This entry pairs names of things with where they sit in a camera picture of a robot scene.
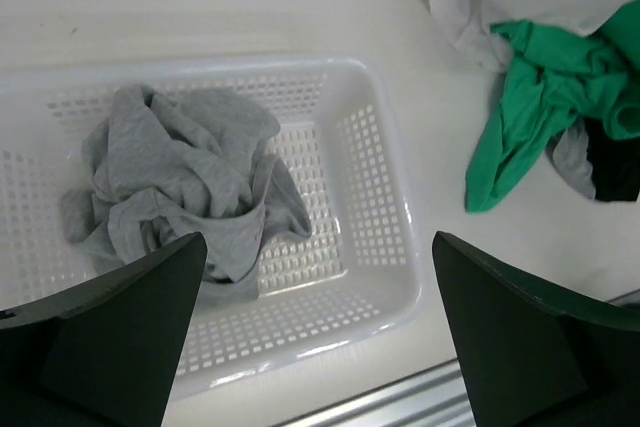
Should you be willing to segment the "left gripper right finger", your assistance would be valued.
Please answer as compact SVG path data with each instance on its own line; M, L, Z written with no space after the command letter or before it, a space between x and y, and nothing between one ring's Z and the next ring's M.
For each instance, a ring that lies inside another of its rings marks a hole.
M637 293L598 301L445 232L432 257L477 425L638 425Z

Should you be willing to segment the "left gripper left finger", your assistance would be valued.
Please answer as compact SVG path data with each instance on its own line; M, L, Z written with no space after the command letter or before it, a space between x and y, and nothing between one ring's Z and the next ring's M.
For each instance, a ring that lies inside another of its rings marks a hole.
M4 426L158 426L206 260L188 234L1 312Z

